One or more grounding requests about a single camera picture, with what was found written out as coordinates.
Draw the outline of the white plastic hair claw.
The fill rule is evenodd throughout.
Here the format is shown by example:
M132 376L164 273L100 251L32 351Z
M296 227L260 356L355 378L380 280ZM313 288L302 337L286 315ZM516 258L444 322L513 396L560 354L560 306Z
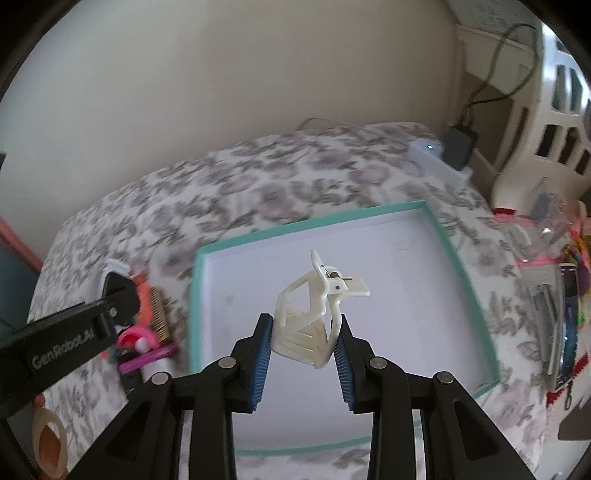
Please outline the white plastic hair claw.
M290 303L290 295L308 288L308 310ZM368 297L370 289L363 278L347 276L325 264L311 250L311 271L280 292L273 315L273 352L305 365L322 369L329 363L342 329L343 300Z

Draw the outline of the orange blue carrot knife toy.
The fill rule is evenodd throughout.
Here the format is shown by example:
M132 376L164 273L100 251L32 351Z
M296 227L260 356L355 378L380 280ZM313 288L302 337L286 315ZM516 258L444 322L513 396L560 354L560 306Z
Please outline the orange blue carrot knife toy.
M144 327L149 327L152 322L152 309L150 306L151 285L148 282L147 274L145 272L136 274L133 277L133 282L139 299L139 312L136 323Z

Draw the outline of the pink round toy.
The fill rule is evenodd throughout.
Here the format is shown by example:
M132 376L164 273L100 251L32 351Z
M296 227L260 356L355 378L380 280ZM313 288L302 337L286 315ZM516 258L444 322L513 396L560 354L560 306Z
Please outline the pink round toy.
M119 333L115 350L132 353L131 359L117 361L119 373L125 375L159 360L173 357L178 347L173 341L161 341L149 327L132 325Z

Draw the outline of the floral grey blanket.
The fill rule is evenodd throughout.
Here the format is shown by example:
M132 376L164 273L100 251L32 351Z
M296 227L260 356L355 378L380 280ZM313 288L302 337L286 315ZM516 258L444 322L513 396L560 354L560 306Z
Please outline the floral grey blanket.
M542 458L546 399L534 320L513 253L484 198L453 192L407 151L422 124L272 135L152 172L68 219L44 261L31 320L82 302L98 269L117 259L164 296L184 345L197 249L213 241L356 208L426 200L476 289L500 362L483 406L531 468Z

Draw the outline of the tape roll beige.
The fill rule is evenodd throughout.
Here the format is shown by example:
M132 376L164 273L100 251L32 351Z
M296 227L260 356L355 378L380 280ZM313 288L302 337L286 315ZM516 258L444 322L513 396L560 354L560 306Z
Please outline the tape roll beige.
M67 474L66 431L61 420L50 410L37 408L31 427L35 460L48 479L62 479Z

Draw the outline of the cluttered side items pile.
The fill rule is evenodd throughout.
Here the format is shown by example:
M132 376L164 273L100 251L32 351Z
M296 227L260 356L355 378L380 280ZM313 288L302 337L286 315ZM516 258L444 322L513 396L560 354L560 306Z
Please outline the cluttered side items pile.
M537 328L549 432L580 440L561 425L590 396L582 379L590 360L590 218L581 201L569 202L550 179L503 181L493 204L522 272Z

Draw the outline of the white router box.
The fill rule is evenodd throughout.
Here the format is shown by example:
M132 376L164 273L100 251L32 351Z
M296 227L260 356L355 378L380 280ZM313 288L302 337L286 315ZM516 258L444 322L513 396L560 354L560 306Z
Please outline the white router box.
M466 188L473 170L466 166L456 170L443 161L443 146L426 138L417 138L409 144L408 158L429 175L448 185L453 191Z

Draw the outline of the black power adapter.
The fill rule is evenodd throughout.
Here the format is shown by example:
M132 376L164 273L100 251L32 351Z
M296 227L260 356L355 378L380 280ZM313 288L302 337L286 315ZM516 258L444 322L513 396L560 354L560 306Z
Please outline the black power adapter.
M457 171L463 170L472 156L478 134L471 128L451 127L443 140L442 160Z

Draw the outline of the white plastic chair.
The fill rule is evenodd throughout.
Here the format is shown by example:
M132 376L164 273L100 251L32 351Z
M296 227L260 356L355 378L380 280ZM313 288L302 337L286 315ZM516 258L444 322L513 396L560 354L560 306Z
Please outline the white plastic chair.
M495 208L521 210L538 186L569 203L590 188L590 83L546 25L537 99L491 193Z

